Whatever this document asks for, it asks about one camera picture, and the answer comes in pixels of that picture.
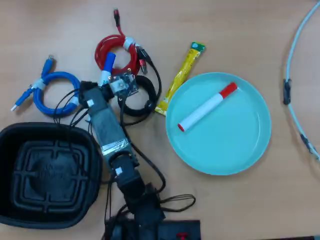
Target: red cable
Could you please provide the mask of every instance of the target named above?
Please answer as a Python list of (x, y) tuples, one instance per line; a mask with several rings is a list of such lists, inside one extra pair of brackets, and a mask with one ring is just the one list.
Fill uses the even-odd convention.
[[(96, 61), (96, 64), (99, 66), (101, 70), (104, 69), (107, 53), (111, 52), (111, 50), (114, 48), (123, 48), (124, 43), (126, 41), (126, 36), (122, 32), (120, 23), (117, 22), (117, 20), (116, 20), (116, 24), (117, 24), (117, 28), (120, 35), (114, 34), (114, 35), (105, 37), (98, 43), (95, 49), (94, 59)], [(121, 68), (121, 69), (113, 68), (112, 69), (113, 75), (126, 72), (128, 69), (131, 69), (131, 72), (134, 75), (138, 74), (140, 65), (138, 61), (137, 50), (134, 44), (130, 45), (128, 52), (130, 53), (130, 56), (131, 56), (130, 62), (124, 68)]]

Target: blue cable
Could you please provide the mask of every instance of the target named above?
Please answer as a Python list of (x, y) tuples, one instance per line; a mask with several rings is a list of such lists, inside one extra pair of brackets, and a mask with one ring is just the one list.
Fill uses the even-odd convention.
[(50, 55), (49, 58), (45, 61), (41, 78), (38, 79), (33, 85), (31, 85), (22, 96), (15, 102), (11, 111), (14, 111), (17, 107), (19, 107), (32, 93), (33, 93), (33, 101), (36, 107), (44, 114), (53, 116), (54, 113), (57, 115), (69, 115), (71, 114), (79, 105), (78, 100), (78, 92), (75, 91), (74, 101), (68, 103), (65, 107), (58, 108), (56, 111), (54, 108), (46, 107), (43, 103), (43, 89), (46, 85), (48, 85), (52, 80), (55, 79), (68, 79), (75, 90), (80, 88), (79, 80), (72, 74), (64, 72), (64, 71), (56, 71), (50, 72), (54, 63), (54, 58)]
[[(303, 19), (303, 21), (301, 22), (298, 30), (296, 31), (295, 33), (295, 36), (294, 36), (294, 39), (293, 39), (293, 42), (292, 42), (292, 45), (291, 45), (291, 48), (290, 48), (290, 52), (289, 52), (289, 55), (288, 55), (288, 59), (287, 59), (287, 62), (286, 62), (286, 72), (285, 72), (285, 81), (286, 83), (288, 83), (289, 79), (290, 79), (290, 70), (291, 70), (291, 60), (292, 60), (292, 57), (294, 55), (294, 52), (295, 52), (295, 48), (296, 48), (296, 45), (297, 45), (297, 42), (298, 42), (298, 39), (300, 37), (300, 34), (304, 28), (304, 26), (306, 25), (306, 23), (308, 22), (308, 20), (311, 18), (311, 16), (315, 13), (315, 11), (318, 9), (318, 7), (320, 7), (320, 1), (318, 1), (318, 3), (309, 11), (309, 13), (305, 16), (305, 18)], [(315, 147), (311, 144), (310, 141), (308, 141), (308, 138), (307, 138), (307, 135), (305, 134), (303, 128), (301, 127), (301, 124), (300, 122), (298, 121), (297, 119), (297, 116), (294, 112), (294, 109), (291, 105), (291, 103), (288, 104), (288, 108), (289, 108), (289, 111), (292, 115), (292, 119), (296, 125), (296, 128), (298, 129), (298, 131), (300, 132), (301, 135), (303, 135), (305, 137), (305, 139), (307, 140), (307, 144), (308, 144), (308, 148), (310, 150), (310, 152), (312, 154), (314, 154), (316, 156), (316, 158), (318, 160), (320, 160), (320, 155), (319, 153), (317, 153)]]

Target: black plastic container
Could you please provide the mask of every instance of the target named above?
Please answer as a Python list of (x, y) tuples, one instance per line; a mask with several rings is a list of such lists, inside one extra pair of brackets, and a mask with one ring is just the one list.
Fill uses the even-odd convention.
[(85, 130), (73, 128), (68, 136), (67, 128), (28, 122), (0, 132), (0, 223), (68, 228), (97, 199), (102, 158)]

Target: white cable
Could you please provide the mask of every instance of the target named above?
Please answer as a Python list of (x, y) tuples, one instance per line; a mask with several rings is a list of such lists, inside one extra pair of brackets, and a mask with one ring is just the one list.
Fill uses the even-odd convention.
[[(293, 42), (292, 42), (292, 45), (291, 45), (291, 48), (290, 48), (290, 52), (289, 52), (289, 55), (288, 55), (288, 59), (287, 59), (287, 62), (286, 62), (286, 72), (285, 72), (285, 82), (288, 83), (289, 79), (290, 79), (290, 69), (291, 69), (291, 60), (292, 60), (292, 57), (294, 55), (294, 52), (295, 52), (295, 48), (296, 48), (296, 45), (297, 45), (297, 42), (298, 42), (298, 39), (299, 39), (299, 36), (304, 28), (304, 26), (306, 25), (306, 23), (308, 22), (308, 20), (310, 19), (310, 17), (315, 13), (315, 11), (318, 9), (318, 7), (320, 7), (320, 1), (318, 1), (318, 3), (309, 11), (309, 13), (305, 16), (305, 18), (303, 19), (303, 21), (301, 22), (298, 30), (296, 31), (295, 33), (295, 36), (294, 36), (294, 39), (293, 39)], [(301, 127), (301, 124), (300, 122), (298, 121), (297, 119), (297, 116), (295, 114), (295, 111), (291, 105), (291, 103), (288, 104), (288, 108), (289, 108), (289, 111), (292, 115), (292, 118), (293, 118), (293, 121), (296, 125), (296, 128), (298, 129), (298, 131), (300, 132), (301, 135), (303, 135), (306, 139), (307, 138), (307, 135), (305, 134), (304, 130), (302, 129)], [(314, 146), (311, 144), (310, 141), (308, 141), (308, 146), (309, 146), (309, 149), (310, 149), (310, 152), (312, 154), (314, 154), (316, 156), (316, 158), (319, 160), (320, 159), (320, 155), (319, 153), (317, 153), (316, 149), (314, 148)]]

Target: silver tape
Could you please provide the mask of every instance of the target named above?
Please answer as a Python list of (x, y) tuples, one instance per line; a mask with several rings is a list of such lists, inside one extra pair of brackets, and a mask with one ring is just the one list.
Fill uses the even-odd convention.
[(121, 149), (126, 148), (128, 145), (129, 145), (129, 142), (127, 139), (122, 139), (119, 141), (109, 143), (101, 147), (102, 155), (105, 156), (110, 153), (119, 152)]

